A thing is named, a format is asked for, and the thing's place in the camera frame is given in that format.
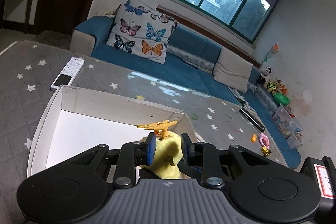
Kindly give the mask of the butterfly print pillow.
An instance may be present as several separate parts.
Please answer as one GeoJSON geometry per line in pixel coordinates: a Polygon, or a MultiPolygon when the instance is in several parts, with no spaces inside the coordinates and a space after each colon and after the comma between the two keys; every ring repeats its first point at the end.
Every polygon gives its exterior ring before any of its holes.
{"type": "Polygon", "coordinates": [[[118,8],[106,45],[163,65],[177,25],[173,17],[138,0],[127,0],[118,8]]]}

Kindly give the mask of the panda plush toy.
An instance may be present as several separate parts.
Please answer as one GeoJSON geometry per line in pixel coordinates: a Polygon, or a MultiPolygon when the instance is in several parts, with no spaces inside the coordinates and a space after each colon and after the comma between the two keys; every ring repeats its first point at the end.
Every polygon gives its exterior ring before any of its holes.
{"type": "Polygon", "coordinates": [[[260,76],[258,77],[256,82],[264,86],[268,85],[271,82],[271,77],[270,77],[271,71],[272,71],[271,67],[264,68],[261,71],[260,76]]]}

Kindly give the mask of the clear plastic toy bin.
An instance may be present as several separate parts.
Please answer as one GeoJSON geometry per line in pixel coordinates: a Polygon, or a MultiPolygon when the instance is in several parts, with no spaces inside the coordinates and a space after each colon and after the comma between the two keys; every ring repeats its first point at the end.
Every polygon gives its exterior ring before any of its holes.
{"type": "Polygon", "coordinates": [[[303,146],[303,125],[299,122],[296,116],[288,111],[289,108],[280,105],[273,114],[272,119],[280,130],[283,137],[286,139],[291,149],[298,149],[303,146]]]}

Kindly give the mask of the blue sofa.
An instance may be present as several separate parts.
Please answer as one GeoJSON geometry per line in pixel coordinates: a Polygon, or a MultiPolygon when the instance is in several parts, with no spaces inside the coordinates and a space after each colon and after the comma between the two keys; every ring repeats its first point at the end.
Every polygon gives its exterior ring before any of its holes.
{"type": "MultiPolygon", "coordinates": [[[[223,49],[222,46],[179,25],[169,39],[165,63],[159,64],[107,45],[106,42],[114,25],[114,20],[106,16],[94,16],[80,23],[72,32],[70,49],[114,65],[158,77],[185,88],[238,103],[239,100],[231,89],[215,81],[212,75],[213,67],[223,49]]],[[[286,163],[290,168],[295,169],[301,162],[301,155],[297,149],[290,148],[285,137],[272,120],[272,115],[278,106],[270,96],[262,92],[261,86],[257,84],[259,75],[259,70],[252,68],[247,92],[242,95],[242,100],[256,110],[286,163]]]]}

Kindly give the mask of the yellow bear plush toy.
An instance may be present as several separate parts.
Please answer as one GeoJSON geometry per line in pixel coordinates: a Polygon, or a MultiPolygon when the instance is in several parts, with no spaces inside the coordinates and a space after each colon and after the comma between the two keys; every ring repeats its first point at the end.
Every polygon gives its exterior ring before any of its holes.
{"type": "Polygon", "coordinates": [[[283,92],[282,81],[278,79],[271,81],[267,85],[266,90],[268,93],[271,93],[271,94],[276,94],[276,93],[282,94],[283,92]]]}

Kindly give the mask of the beige cushion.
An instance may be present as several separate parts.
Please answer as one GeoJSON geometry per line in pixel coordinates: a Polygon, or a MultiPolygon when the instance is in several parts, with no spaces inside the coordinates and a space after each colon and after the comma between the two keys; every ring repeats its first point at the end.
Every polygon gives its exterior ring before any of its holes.
{"type": "Polygon", "coordinates": [[[239,92],[246,93],[253,65],[223,48],[213,69],[213,78],[239,92]]]}

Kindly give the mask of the yellow fuzzy chick toy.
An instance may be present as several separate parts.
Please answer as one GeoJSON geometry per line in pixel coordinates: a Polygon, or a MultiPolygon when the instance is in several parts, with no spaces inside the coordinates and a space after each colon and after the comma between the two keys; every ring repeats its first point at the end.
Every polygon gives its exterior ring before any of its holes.
{"type": "Polygon", "coordinates": [[[178,168],[178,163],[183,158],[181,137],[169,127],[177,124],[174,120],[150,124],[137,124],[137,128],[152,130],[156,136],[156,149],[154,159],[151,165],[142,165],[141,169],[147,169],[158,177],[163,179],[180,179],[182,178],[178,168]]]}

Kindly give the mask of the white remote control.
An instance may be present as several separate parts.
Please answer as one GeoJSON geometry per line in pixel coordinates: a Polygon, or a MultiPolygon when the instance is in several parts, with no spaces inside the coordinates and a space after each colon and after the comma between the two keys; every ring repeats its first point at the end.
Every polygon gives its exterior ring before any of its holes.
{"type": "Polygon", "coordinates": [[[84,59],[72,57],[51,84],[51,91],[55,92],[62,85],[72,85],[83,65],[84,59]]]}

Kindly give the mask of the small yellow toy car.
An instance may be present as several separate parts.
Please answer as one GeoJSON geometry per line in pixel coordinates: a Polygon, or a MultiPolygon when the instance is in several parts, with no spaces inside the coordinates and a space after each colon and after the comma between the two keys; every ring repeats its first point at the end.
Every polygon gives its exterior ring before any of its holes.
{"type": "Polygon", "coordinates": [[[267,147],[264,147],[264,146],[261,147],[261,152],[264,155],[264,157],[268,157],[272,153],[271,150],[269,150],[267,147]]]}

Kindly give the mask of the green balloon toy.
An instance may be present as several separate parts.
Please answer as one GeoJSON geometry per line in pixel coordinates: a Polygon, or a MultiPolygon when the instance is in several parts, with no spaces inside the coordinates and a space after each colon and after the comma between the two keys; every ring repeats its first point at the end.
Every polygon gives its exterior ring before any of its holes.
{"type": "Polygon", "coordinates": [[[274,101],[276,102],[276,104],[278,105],[283,105],[283,106],[288,106],[288,104],[290,104],[290,99],[285,96],[284,94],[281,93],[275,93],[273,95],[274,101]]]}

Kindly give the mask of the white cardboard box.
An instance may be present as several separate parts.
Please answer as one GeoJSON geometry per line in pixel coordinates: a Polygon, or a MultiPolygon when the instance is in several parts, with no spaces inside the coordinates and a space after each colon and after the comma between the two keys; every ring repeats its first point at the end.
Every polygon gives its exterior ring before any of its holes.
{"type": "Polygon", "coordinates": [[[96,90],[61,86],[49,100],[34,134],[27,176],[32,176],[99,144],[118,149],[141,140],[147,133],[137,128],[163,120],[192,141],[201,141],[190,118],[181,110],[96,90]]]}

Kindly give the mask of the small orange block toy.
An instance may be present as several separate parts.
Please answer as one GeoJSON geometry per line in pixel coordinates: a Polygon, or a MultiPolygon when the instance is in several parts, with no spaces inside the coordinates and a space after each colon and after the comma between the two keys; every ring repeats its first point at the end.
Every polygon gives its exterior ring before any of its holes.
{"type": "Polygon", "coordinates": [[[257,140],[257,135],[256,134],[253,134],[252,137],[251,137],[251,142],[256,142],[257,140]]]}

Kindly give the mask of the black remote control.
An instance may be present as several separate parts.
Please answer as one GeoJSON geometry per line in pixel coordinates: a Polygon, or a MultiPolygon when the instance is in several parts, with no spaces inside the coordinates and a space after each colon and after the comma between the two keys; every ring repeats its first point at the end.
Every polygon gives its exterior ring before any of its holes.
{"type": "Polygon", "coordinates": [[[239,110],[239,112],[247,118],[249,122],[251,122],[261,133],[265,131],[264,125],[258,121],[256,117],[254,117],[248,110],[244,107],[239,110]]]}

